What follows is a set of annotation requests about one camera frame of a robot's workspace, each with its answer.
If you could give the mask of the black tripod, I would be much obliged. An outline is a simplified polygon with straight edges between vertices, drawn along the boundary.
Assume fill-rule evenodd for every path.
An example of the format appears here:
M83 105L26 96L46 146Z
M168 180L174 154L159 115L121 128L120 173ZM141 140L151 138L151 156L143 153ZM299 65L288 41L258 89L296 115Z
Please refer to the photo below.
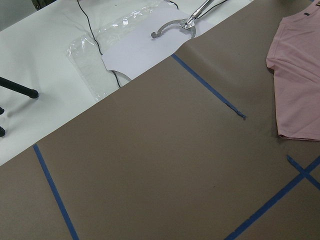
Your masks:
M37 121L39 79L12 80L0 78L0 138L30 129Z

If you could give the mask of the pink Snoopy t-shirt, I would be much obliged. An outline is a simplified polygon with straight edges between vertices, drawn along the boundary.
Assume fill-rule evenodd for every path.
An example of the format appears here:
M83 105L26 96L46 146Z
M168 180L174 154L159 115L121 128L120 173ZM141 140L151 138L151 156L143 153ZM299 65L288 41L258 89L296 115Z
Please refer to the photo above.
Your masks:
M281 138L320 139L320 4L284 17L270 45L277 132Z

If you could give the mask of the clear plastic bag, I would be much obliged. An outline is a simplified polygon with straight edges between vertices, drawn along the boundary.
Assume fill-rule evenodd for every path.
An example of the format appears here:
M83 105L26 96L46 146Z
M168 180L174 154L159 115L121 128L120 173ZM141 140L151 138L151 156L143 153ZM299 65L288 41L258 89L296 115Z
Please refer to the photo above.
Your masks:
M168 0L148 0L144 6L109 20L92 29L90 19L78 3L78 9L86 17L86 33L76 38L67 49L67 56L96 102L117 91L131 79L122 73L107 70L102 54L141 24L160 7L176 9Z

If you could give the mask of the white paper sheet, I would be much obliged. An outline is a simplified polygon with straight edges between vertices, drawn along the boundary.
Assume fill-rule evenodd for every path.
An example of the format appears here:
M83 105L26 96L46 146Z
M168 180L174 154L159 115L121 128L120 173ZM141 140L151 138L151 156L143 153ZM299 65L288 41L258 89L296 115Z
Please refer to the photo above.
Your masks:
M187 14L174 7L157 7L133 31L104 52L102 60L105 68L108 71L122 73L131 80L140 76L174 54L192 37L191 32L178 24L166 27L160 37L152 38L151 33L169 21L187 17Z

